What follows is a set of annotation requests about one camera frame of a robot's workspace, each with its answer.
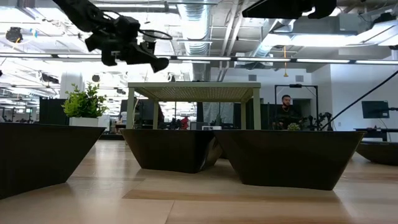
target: small plant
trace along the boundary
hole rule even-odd
[[[296,123],[291,123],[290,125],[287,126],[287,129],[289,131],[300,131],[300,126]]]
[[[69,118],[97,118],[108,110],[103,106],[105,96],[97,96],[99,85],[88,85],[86,91],[80,91],[76,84],[72,84],[73,92],[66,91],[69,99],[62,105],[63,111]]]

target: white pot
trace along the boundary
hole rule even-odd
[[[98,118],[69,118],[69,126],[98,127]]]

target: computer monitor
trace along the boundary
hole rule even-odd
[[[363,118],[390,118],[388,101],[362,101]]]

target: wooden floor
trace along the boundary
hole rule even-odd
[[[397,224],[398,167],[355,155],[331,192],[255,187],[226,160],[199,174],[143,170],[123,141],[98,141],[66,184],[0,200],[0,224],[16,223]]]

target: black planter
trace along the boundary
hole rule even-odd
[[[143,169],[197,173],[221,155],[212,131],[122,129],[124,139]]]
[[[332,190],[363,133],[214,131],[242,183]]]
[[[0,123],[0,198],[65,183],[103,131]]]
[[[356,152],[372,162],[398,166],[397,142],[362,142]]]

